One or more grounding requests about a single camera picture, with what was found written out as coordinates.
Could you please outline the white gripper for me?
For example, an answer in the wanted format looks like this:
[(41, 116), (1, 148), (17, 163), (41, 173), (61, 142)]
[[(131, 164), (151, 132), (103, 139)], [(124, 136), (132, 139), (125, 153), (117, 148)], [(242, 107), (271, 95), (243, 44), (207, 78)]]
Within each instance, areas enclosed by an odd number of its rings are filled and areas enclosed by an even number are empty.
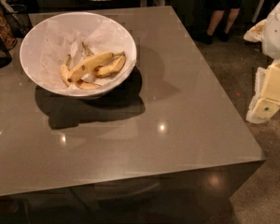
[(263, 53), (274, 59), (267, 68), (258, 68), (255, 95), (246, 114), (247, 121), (261, 124), (270, 120), (280, 109), (280, 2), (267, 19), (245, 32), (244, 40), (262, 42)]

